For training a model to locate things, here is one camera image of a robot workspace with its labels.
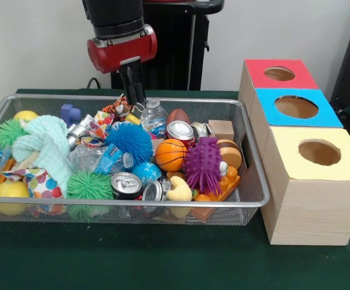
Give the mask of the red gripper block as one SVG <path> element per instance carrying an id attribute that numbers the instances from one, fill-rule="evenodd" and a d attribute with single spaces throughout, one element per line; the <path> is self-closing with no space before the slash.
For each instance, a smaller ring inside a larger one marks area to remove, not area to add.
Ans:
<path id="1" fill-rule="evenodd" d="M 158 50 L 156 34 L 149 24 L 146 24 L 141 32 L 130 36 L 108 40 L 90 39 L 86 46 L 96 70 L 104 74 L 119 70 L 125 96 L 130 105 L 135 105 L 136 99 L 138 102 L 145 101 L 141 63 L 153 59 Z M 127 65 L 131 62 L 135 62 L 134 82 L 132 69 Z"/>

